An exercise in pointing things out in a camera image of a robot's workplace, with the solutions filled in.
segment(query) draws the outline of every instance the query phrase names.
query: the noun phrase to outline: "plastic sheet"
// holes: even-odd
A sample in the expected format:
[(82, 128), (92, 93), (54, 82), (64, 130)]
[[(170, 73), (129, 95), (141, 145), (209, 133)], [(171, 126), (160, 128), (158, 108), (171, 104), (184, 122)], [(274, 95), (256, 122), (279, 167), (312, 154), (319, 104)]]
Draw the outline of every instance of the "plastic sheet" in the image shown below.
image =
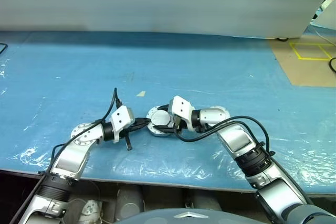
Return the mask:
[[(118, 87), (135, 116), (177, 94), (196, 108), (220, 105), (253, 116), (268, 130), (275, 158), (307, 192), (334, 193), (336, 90), (292, 86), (264, 40), (3, 32), (0, 41), (9, 44), (0, 55), (1, 169), (46, 169), (52, 147), (76, 125), (100, 118)], [(137, 96), (141, 91), (145, 96)], [(251, 189), (215, 135), (184, 143), (143, 129), (131, 133), (131, 142), (129, 152), (124, 140), (95, 146), (83, 177)]]

